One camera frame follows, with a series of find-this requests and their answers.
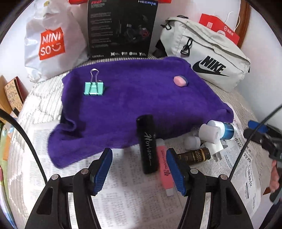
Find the black product box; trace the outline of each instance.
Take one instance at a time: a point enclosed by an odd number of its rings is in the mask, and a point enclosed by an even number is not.
[[[88,1],[90,58],[148,57],[157,1]]]

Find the black cable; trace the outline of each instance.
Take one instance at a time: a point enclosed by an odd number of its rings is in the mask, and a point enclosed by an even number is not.
[[[39,170],[43,176],[43,179],[44,179],[44,182],[45,184],[47,183],[47,178],[46,178],[46,175],[44,173],[44,170],[42,168],[42,165],[38,159],[38,156],[35,152],[35,149],[33,148],[33,145],[31,143],[31,141],[29,140],[27,134],[25,133],[25,131],[23,130],[23,128],[20,126],[20,124],[18,124],[18,122],[12,117],[10,116],[8,113],[6,113],[5,111],[3,111],[1,108],[0,108],[0,117],[5,119],[7,122],[9,122],[13,127],[15,127],[17,129],[17,131],[22,135],[23,139],[26,141],[27,145],[29,146],[33,156],[34,156],[34,159],[39,167]]]
[[[261,126],[266,123],[272,116],[274,116],[280,109],[282,108],[282,104],[277,107],[273,112],[271,112],[264,120],[261,121],[261,123],[254,129],[254,131],[252,132],[252,134],[250,135],[250,137],[247,139],[246,143],[244,144],[243,148],[241,149],[241,152],[239,153],[239,156],[237,157],[237,160],[231,170],[231,173],[229,175],[229,179],[231,180],[233,175],[234,175],[234,172],[239,164],[239,161],[245,151],[245,149],[247,148],[247,145],[249,144],[249,142],[251,141],[251,139],[253,138],[253,136],[255,135],[255,133],[257,132],[257,130],[259,128],[261,128]]]

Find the brown glass bottle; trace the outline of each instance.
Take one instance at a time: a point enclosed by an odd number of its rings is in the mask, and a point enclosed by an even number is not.
[[[208,148],[198,150],[189,150],[185,153],[178,154],[180,160],[185,161],[188,165],[197,164],[211,159]]]

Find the nike logo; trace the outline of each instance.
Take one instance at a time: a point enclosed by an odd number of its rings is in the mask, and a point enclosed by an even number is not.
[[[200,66],[199,66],[200,64],[209,68],[211,71],[200,68]],[[207,56],[204,60],[200,60],[193,65],[193,70],[195,72],[213,74],[213,75],[218,75],[218,76],[226,76],[226,75],[221,74],[221,72],[225,68],[226,68],[226,66],[219,63],[217,60],[211,58],[210,56]]]

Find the teal binder clip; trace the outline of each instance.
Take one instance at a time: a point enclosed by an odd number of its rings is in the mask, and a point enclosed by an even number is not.
[[[97,71],[95,75],[95,82],[93,83],[93,75],[92,72]],[[97,80],[97,75],[99,74],[99,71],[95,68],[91,69],[91,80],[90,82],[85,82],[84,87],[84,94],[85,95],[103,95],[104,92],[104,83],[101,80]]]

